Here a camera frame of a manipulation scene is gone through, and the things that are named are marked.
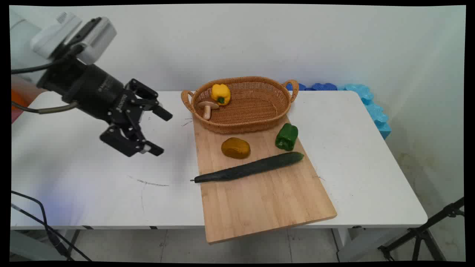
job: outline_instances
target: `basket handle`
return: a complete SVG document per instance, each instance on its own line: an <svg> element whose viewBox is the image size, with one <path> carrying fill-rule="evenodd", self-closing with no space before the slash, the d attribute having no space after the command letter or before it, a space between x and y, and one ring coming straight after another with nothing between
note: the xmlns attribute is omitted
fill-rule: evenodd
<svg viewBox="0 0 475 267"><path fill-rule="evenodd" d="M287 88L287 84L292 84L292 97L290 98L290 102L292 103L298 94L298 82L296 80L288 80L283 85Z"/></svg>
<svg viewBox="0 0 475 267"><path fill-rule="evenodd" d="M190 95L191 97L193 97L193 93L191 91L188 91L188 90L184 90L182 93L181 93L181 100L183 101L183 104L185 104L185 107L188 108L188 110L191 111L191 113L194 113L193 112L193 108L191 107L191 104L188 100L188 95Z"/></svg>

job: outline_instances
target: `floor tile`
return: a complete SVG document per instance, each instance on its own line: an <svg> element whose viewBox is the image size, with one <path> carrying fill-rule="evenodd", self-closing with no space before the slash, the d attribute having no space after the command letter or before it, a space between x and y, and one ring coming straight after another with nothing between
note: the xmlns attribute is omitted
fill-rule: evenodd
<svg viewBox="0 0 475 267"><path fill-rule="evenodd" d="M166 230L81 230L76 247L93 261L160 262ZM73 250L74 260L84 260Z"/></svg>
<svg viewBox="0 0 475 267"><path fill-rule="evenodd" d="M204 229L168 230L162 262L290 263L286 230L270 231L214 245Z"/></svg>
<svg viewBox="0 0 475 267"><path fill-rule="evenodd" d="M338 262L330 229L289 229L293 263Z"/></svg>

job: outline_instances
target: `yellow bell pepper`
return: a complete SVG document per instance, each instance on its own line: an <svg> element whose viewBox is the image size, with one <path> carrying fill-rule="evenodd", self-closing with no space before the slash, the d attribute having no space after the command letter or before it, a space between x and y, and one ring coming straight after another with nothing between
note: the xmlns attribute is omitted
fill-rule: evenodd
<svg viewBox="0 0 475 267"><path fill-rule="evenodd" d="M231 91L226 85L213 85L211 98L216 100L218 105L227 105L231 99Z"/></svg>

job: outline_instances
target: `toy mushroom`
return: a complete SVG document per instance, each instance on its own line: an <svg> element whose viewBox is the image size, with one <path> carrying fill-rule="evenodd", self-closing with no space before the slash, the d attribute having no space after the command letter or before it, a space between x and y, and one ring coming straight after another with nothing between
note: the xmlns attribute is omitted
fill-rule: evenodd
<svg viewBox="0 0 475 267"><path fill-rule="evenodd" d="M209 118L211 118L211 109L217 109L219 108L219 105L213 98L207 97L198 103L198 107L205 109L203 119L209 120Z"/></svg>

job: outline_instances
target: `tripod stand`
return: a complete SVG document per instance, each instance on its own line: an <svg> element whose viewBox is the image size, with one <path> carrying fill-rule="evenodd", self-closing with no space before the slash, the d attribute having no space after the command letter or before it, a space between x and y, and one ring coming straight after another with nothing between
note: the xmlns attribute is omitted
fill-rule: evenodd
<svg viewBox="0 0 475 267"><path fill-rule="evenodd" d="M421 241L424 240L427 248L432 255L432 258L436 261L443 261L444 257L442 253L438 250L434 240L431 238L428 232L428 228L433 226L434 224L440 222L441 220L445 219L446 217L456 217L457 215L462 215L465 217L465 212L461 211L460 208L464 206L464 197L457 200L455 203L450 203L445 206L441 211L436 213L434 216L430 217L425 224L418 228L409 228L409 233L405 234L398 240L392 242L387 247L380 246L378 249L381 250L384 257L388 261L394 261L393 257L391 256L391 251L397 249L399 246L405 244L409 240L416 238L416 243L414 245L414 252L412 254L412 260L417 260L419 257L419 249Z"/></svg>

